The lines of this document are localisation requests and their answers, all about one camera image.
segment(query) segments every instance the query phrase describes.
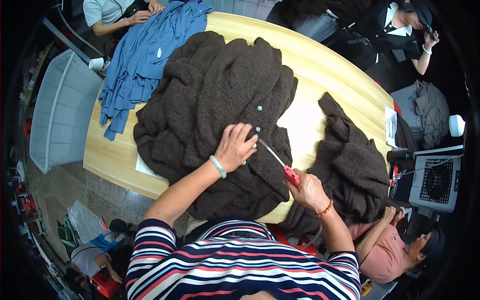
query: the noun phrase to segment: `white lamp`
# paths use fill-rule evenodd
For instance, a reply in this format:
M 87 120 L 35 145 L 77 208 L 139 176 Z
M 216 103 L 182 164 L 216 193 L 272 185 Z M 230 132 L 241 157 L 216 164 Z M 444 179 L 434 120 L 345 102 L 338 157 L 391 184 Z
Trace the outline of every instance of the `white lamp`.
M 465 130 L 465 121 L 460 115 L 453 115 L 448 118 L 448 127 L 452 136 L 462 136 Z

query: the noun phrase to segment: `white cable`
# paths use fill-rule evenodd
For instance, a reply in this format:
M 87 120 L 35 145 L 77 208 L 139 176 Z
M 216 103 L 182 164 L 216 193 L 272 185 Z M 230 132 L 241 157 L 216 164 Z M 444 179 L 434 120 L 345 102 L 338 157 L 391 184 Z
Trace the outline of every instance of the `white cable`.
M 413 173 L 413 172 L 417 172 L 417 171 L 420 171 L 420 170 L 423 170 L 423 169 L 426 169 L 426 168 L 436 167 L 436 166 L 439 166 L 439 165 L 442 165 L 442 164 L 446 163 L 447 161 L 449 161 L 449 160 L 451 160 L 451 159 L 459 158 L 459 157 L 462 157 L 462 156 L 463 156 L 463 154 L 457 155 L 457 156 L 452 156 L 452 157 L 447 158 L 446 160 L 444 160 L 443 162 L 441 162 L 441 163 L 439 163 L 439 164 L 435 164 L 435 165 L 431 165 L 431 166 L 426 166 L 426 167 L 424 167 L 424 168 L 416 169 L 416 170 L 407 172 L 407 173 L 405 173 L 405 174 L 398 174 L 398 176 L 404 176 L 404 175 L 411 174 L 411 173 Z
M 92 44 L 90 44 L 89 42 L 85 41 L 81 36 L 78 35 L 78 33 L 75 32 L 75 30 L 73 30 L 70 25 L 68 25 L 67 21 L 65 20 L 65 18 L 63 17 L 63 14 L 61 13 L 61 10 L 60 10 L 60 7 L 57 6 L 57 10 L 59 11 L 59 14 L 60 14 L 60 18 L 62 19 L 62 21 L 65 23 L 65 26 L 67 26 L 67 28 L 79 39 L 81 40 L 82 42 L 84 42 L 85 44 L 87 44 L 90 48 L 92 48 L 93 50 L 95 50 L 98 54 L 100 54 L 101 57 L 103 57 L 103 54 L 98 51 L 97 48 L 93 47 Z

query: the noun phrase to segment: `white paper cup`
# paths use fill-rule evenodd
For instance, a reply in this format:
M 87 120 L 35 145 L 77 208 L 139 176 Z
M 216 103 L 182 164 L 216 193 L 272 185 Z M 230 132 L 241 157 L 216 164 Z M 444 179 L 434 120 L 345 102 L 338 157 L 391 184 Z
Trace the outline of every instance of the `white paper cup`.
M 103 68 L 103 58 L 92 59 L 88 63 L 88 67 L 92 70 L 101 70 Z

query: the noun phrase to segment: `hand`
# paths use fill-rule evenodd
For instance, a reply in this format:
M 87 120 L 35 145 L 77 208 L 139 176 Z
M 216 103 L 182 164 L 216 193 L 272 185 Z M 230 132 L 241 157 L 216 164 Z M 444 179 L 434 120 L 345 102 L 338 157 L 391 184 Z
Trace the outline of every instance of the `hand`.
M 133 16 L 127 19 L 130 26 L 135 24 L 145 23 L 145 21 L 150 18 L 150 12 L 148 11 L 137 11 Z
M 257 151 L 252 148 L 258 141 L 258 135 L 254 135 L 245 141 L 253 126 L 239 123 L 228 125 L 223 131 L 220 145 L 215 151 L 215 158 L 222 166 L 225 173 L 235 171 L 247 158 Z
M 325 194 L 320 179 L 315 175 L 303 173 L 299 169 L 293 169 L 293 171 L 300 177 L 298 189 L 290 181 L 285 181 L 293 199 L 313 209 L 316 214 L 322 213 L 329 206 L 330 199 Z
M 404 207 L 400 207 L 402 210 L 400 210 L 396 215 L 395 217 L 393 217 L 393 222 L 398 222 L 400 221 L 401 219 L 403 219 L 405 217 L 405 208 Z
M 152 16 L 154 14 L 157 14 L 157 13 L 161 12 L 164 8 L 165 8 L 165 6 L 158 3 L 157 0 L 150 0 L 150 3 L 148 4 L 148 10 L 152 14 Z
M 117 281 L 118 283 L 121 283 L 120 276 L 114 270 L 110 272 L 110 276 L 112 276 L 113 280 Z
M 423 36 L 425 38 L 425 49 L 427 49 L 427 51 L 431 51 L 432 47 L 435 46 L 438 42 L 440 42 L 440 39 L 438 38 L 438 32 L 436 30 L 433 33 L 433 36 L 437 38 L 436 41 L 432 40 L 432 38 L 426 31 L 423 32 Z
M 393 206 L 387 206 L 384 210 L 384 215 L 380 220 L 385 221 L 386 223 L 392 222 L 395 217 L 395 211 L 396 209 Z

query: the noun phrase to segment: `white plastic bin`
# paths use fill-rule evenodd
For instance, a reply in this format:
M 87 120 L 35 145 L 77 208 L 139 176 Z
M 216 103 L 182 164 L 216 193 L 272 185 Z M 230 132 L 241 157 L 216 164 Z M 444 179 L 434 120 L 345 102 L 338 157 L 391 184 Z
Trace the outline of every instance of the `white plastic bin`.
M 415 113 L 417 107 L 417 91 L 419 88 L 418 80 L 407 87 L 390 94 L 398 107 L 402 110 L 402 118 L 407 122 L 412 130 L 413 138 L 417 141 L 424 140 L 423 125 L 421 116 Z
M 316 14 L 301 15 L 293 23 L 293 29 L 321 43 L 337 30 L 337 19 L 330 11 L 320 16 Z
M 215 12 L 228 12 L 265 21 L 280 0 L 203 0 Z
M 48 65 L 32 119 L 30 158 L 46 174 L 81 161 L 88 124 L 102 79 L 71 49 Z

